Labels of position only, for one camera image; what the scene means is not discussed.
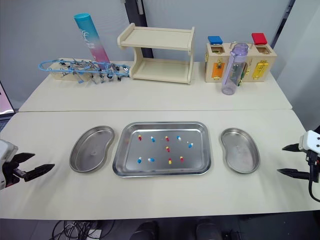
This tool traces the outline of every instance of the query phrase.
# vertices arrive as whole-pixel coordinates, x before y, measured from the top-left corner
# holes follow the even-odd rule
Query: purple water bottle
[[[222,81],[222,92],[224,94],[232,95],[236,92],[247,55],[248,45],[245,43],[236,44],[230,52],[229,62]]]

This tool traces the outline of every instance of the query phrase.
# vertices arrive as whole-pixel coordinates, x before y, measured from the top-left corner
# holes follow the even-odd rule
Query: pink and blue tumbler
[[[110,63],[108,55],[100,42],[99,35],[89,13],[79,13],[74,15],[74,20],[78,25],[84,41],[96,62]]]

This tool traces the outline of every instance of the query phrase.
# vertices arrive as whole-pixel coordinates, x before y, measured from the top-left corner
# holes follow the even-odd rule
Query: table
[[[122,129],[136,121],[200,121],[209,132],[212,165],[203,175],[121,178],[112,170]],[[73,145],[88,129],[108,125],[115,131],[105,165],[83,174],[71,170]],[[238,174],[223,161],[221,132],[238,127],[259,149],[260,167]],[[0,218],[12,219],[136,219],[237,215],[320,210],[308,193],[308,181],[277,169],[308,171],[304,153],[281,148],[305,132],[292,110],[237,111],[71,111],[19,112],[0,137],[35,153],[20,165],[29,171],[55,164],[46,175],[0,192]],[[320,186],[313,192],[320,196]]]
[[[122,82],[79,84],[54,80],[49,75],[19,111],[208,111],[292,108],[271,73],[265,82],[245,82],[234,95],[227,96],[221,92],[221,83],[205,82],[204,69],[203,62],[194,63],[190,85],[132,80],[126,77]]]

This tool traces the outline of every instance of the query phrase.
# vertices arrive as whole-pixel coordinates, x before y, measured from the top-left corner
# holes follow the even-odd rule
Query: white wall
[[[149,27],[195,27],[195,61],[205,59],[208,36],[225,43],[252,42],[251,33],[265,33],[272,42],[289,0],[143,0]],[[156,58],[185,59],[181,51],[153,51]]]
[[[320,125],[319,24],[320,2],[296,0],[275,45],[277,67],[271,71],[306,130]]]
[[[132,49],[117,46],[129,24],[120,0],[0,0],[0,81],[15,108],[48,75],[38,70],[41,61],[93,59],[73,19],[83,12],[91,14],[111,61],[133,60]]]

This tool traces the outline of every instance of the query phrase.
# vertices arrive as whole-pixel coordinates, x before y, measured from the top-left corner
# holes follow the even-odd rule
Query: metal kidney tray
[[[70,167],[78,173],[96,171],[107,159],[115,133],[109,126],[96,126],[86,131],[75,143],[70,155]]]
[[[260,164],[258,148],[252,137],[238,128],[228,128],[221,134],[225,161],[234,171],[249,174]]]
[[[113,171],[120,177],[198,175],[211,165],[201,122],[134,122],[120,137]]]

